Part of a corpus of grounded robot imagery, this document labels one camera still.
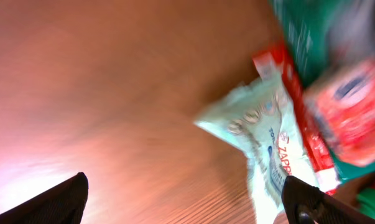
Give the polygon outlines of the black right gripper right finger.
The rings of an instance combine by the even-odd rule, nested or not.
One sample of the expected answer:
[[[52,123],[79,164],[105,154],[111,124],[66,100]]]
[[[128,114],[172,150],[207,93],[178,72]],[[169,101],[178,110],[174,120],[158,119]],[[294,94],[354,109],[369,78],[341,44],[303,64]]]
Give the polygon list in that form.
[[[281,198],[290,224],[375,224],[375,219],[291,175]]]

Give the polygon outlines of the red white stick packet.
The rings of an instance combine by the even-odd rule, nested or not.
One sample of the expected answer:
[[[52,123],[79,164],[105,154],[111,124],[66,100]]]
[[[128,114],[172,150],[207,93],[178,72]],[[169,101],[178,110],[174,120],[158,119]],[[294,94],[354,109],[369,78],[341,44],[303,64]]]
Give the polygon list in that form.
[[[308,151],[320,190],[328,195],[334,195],[340,180],[335,170],[331,155],[320,136],[314,119],[309,114],[303,102],[303,88],[295,64],[284,43],[274,44],[252,56],[252,62],[261,78],[270,77],[270,71],[280,72],[286,90],[294,102],[294,112],[297,118],[303,144]]]

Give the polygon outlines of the teal white small packet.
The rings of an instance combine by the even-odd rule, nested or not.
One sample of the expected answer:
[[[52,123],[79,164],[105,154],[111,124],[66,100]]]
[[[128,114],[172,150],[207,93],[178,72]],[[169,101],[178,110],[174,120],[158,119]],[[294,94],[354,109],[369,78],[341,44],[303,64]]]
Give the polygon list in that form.
[[[281,194],[287,176],[318,186],[294,103],[278,75],[235,88],[210,105],[195,125],[245,155],[257,223],[273,223],[283,212]]]

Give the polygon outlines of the green 3M glove package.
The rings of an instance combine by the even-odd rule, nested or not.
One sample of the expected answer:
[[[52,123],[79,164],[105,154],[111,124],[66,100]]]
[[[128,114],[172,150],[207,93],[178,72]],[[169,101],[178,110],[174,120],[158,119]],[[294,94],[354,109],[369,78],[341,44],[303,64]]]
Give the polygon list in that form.
[[[303,95],[324,73],[375,58],[375,0],[286,0],[272,1],[271,6],[292,53]],[[343,182],[375,171],[375,161],[354,166],[339,160],[324,143]]]

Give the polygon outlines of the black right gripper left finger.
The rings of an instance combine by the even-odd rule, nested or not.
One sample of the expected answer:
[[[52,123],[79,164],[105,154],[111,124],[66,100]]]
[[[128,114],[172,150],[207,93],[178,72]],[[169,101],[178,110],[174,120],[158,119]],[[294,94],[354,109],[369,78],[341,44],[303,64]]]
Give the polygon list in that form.
[[[82,172],[0,214],[0,224],[80,224],[88,200]]]

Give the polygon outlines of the red white tissue pack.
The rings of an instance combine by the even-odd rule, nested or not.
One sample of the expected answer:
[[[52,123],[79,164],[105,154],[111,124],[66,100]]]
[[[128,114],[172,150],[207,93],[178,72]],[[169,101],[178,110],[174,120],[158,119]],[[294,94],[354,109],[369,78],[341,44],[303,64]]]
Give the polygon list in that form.
[[[359,167],[375,161],[375,58],[324,73],[303,98],[339,160]]]

